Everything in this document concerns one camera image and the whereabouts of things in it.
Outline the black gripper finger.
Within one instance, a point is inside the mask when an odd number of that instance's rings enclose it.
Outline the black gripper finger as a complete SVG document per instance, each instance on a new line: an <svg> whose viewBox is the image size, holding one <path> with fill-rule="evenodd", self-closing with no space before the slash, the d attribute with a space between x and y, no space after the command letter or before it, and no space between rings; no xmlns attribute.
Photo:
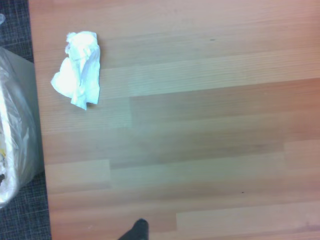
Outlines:
<svg viewBox="0 0 320 240"><path fill-rule="evenodd" d="M140 218L118 240L149 240L149 223L145 219Z"/></svg>

